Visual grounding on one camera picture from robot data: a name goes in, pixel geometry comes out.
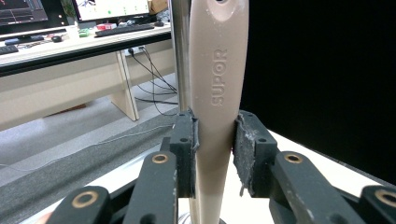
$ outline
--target embossed logo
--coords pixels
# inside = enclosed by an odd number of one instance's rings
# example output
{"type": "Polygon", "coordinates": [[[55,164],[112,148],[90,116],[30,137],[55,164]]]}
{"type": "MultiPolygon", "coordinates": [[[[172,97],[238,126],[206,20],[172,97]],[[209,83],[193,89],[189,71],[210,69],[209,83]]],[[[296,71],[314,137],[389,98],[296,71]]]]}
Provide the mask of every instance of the embossed logo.
{"type": "Polygon", "coordinates": [[[212,105],[224,102],[225,82],[223,75],[227,70],[227,49],[216,49],[213,56],[212,105]]]}

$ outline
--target desk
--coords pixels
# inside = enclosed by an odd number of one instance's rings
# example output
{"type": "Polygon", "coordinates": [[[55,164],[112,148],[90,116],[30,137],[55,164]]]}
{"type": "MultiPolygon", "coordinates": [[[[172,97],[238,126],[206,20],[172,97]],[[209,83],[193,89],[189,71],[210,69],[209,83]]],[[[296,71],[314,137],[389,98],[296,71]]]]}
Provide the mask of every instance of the desk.
{"type": "Polygon", "coordinates": [[[66,38],[0,56],[0,131],[106,95],[129,118],[139,119],[123,49],[170,38],[168,23],[136,33],[66,38]]]}

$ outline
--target black backdrop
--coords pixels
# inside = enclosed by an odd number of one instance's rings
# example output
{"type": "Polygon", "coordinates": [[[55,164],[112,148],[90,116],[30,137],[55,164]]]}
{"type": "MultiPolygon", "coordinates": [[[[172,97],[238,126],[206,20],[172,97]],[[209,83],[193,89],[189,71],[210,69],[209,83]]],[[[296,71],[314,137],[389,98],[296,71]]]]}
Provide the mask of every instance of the black backdrop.
{"type": "Polygon", "coordinates": [[[396,2],[250,1],[241,108],[396,184],[396,2]]]}

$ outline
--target monitor screen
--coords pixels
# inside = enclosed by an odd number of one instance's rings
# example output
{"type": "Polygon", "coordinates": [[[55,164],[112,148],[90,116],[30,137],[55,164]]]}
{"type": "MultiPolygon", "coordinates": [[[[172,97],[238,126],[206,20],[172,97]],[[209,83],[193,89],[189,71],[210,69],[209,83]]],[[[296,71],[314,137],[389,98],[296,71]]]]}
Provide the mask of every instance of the monitor screen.
{"type": "Polygon", "coordinates": [[[48,19],[40,0],[0,0],[0,26],[48,19]]]}
{"type": "Polygon", "coordinates": [[[0,0],[0,40],[34,41],[32,35],[64,31],[67,25],[60,0],[0,0]]]}
{"type": "Polygon", "coordinates": [[[149,14],[147,0],[73,0],[79,21],[104,21],[149,14]]]}

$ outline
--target gray carpet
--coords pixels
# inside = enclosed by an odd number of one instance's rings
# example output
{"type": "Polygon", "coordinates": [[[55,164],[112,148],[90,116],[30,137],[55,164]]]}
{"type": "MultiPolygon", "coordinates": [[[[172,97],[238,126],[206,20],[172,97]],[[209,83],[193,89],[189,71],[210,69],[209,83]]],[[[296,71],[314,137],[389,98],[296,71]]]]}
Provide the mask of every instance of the gray carpet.
{"type": "MultiPolygon", "coordinates": [[[[177,108],[168,111],[177,112],[177,108]]],[[[108,140],[173,124],[175,117],[157,116],[108,140]]],[[[19,223],[87,185],[170,136],[172,127],[90,146],[0,188],[0,223],[19,223]]]]}

